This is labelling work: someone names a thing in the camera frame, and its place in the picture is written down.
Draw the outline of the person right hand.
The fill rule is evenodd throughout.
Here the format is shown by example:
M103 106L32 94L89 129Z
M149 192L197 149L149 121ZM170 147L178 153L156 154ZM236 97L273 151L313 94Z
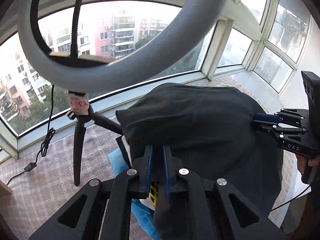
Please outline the person right hand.
M307 166L315 167L319 165L319 155L315 159L306 159L305 157L301 155L296 155L297 158L297 168L298 171L301 173L301 175L304 174L305 168Z

